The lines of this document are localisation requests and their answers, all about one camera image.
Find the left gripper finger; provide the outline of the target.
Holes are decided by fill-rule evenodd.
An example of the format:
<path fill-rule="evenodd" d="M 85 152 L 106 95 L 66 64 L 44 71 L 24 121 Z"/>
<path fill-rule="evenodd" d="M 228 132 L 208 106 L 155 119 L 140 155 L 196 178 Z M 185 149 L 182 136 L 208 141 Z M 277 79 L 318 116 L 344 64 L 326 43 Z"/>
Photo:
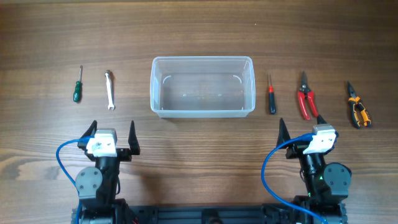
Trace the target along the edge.
<path fill-rule="evenodd" d="M 141 153 L 139 142 L 138 142 L 137 136 L 136 136 L 136 129 L 135 129 L 134 121 L 131 121 L 129 137 L 128 137 L 128 144 L 129 144 L 131 155 L 139 155 Z"/>
<path fill-rule="evenodd" d="M 91 125 L 90 125 L 90 127 L 84 132 L 84 134 L 81 136 L 81 138 L 80 139 L 89 139 L 89 138 L 92 138 L 94 135 L 95 135 L 95 133 L 96 133 L 96 131 L 97 131 L 97 120 L 94 120 L 92 123 L 91 123 Z"/>

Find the red handled snips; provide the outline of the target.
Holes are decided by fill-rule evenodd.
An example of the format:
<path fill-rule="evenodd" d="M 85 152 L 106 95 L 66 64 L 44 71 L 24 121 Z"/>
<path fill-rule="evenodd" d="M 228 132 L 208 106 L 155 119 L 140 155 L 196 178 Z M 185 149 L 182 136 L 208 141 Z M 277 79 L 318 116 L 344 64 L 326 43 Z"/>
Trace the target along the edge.
<path fill-rule="evenodd" d="M 301 73 L 300 87 L 297 92 L 299 106 L 305 120 L 310 120 L 310 115 L 305 106 L 305 102 L 308 101 L 308 105 L 312 114 L 317 117 L 319 115 L 317 106 L 315 104 L 315 94 L 308 86 L 307 74 L 305 71 Z"/>

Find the black red screwdriver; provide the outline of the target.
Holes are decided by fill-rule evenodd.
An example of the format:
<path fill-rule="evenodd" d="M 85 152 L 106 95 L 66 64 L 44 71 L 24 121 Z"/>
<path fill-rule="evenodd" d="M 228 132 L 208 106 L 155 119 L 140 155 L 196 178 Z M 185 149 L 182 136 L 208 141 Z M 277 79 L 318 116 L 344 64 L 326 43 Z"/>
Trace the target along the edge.
<path fill-rule="evenodd" d="M 268 84 L 269 84 L 269 112 L 270 114 L 276 114 L 274 88 L 272 86 L 271 75 L 268 75 Z"/>

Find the orange black long-nose pliers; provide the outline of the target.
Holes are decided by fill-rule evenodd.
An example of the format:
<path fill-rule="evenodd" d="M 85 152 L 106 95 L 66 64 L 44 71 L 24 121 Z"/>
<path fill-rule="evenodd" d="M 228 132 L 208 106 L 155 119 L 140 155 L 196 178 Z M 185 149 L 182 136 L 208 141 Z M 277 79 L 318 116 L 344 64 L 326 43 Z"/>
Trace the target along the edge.
<path fill-rule="evenodd" d="M 362 116 L 363 126 L 370 128 L 372 126 L 371 117 L 363 105 L 362 99 L 356 94 L 353 86 L 349 81 L 347 81 L 347 89 L 348 89 L 348 104 L 349 104 L 349 112 L 351 115 L 351 120 L 353 122 L 353 126 L 357 129 L 361 128 L 361 123 L 359 120 L 359 115 Z"/>

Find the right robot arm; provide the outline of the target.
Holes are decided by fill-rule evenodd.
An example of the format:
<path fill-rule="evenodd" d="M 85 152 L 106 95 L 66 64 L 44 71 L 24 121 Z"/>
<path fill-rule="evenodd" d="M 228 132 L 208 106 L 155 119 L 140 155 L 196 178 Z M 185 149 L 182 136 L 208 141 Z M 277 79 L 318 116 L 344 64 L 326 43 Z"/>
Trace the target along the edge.
<path fill-rule="evenodd" d="M 311 140 L 288 144 L 287 159 L 298 159 L 300 177 L 308 195 L 297 195 L 292 204 L 305 208 L 331 224 L 347 224 L 348 216 L 343 200 L 348 197 L 352 172 L 343 164 L 327 164 L 324 156 L 334 149 L 338 133 L 321 116 L 313 127 Z"/>

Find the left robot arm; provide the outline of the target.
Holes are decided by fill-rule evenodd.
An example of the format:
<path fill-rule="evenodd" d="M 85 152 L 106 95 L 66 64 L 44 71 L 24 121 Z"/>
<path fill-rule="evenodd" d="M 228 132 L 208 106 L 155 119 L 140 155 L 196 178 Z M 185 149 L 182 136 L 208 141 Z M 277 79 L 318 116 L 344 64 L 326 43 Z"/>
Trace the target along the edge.
<path fill-rule="evenodd" d="M 82 169 L 75 178 L 78 207 L 72 211 L 72 223 L 139 223 L 138 216 L 126 200 L 117 199 L 120 193 L 120 163 L 130 162 L 141 149 L 131 122 L 127 148 L 117 148 L 114 128 L 97 128 L 93 121 L 77 146 L 95 163 Z"/>

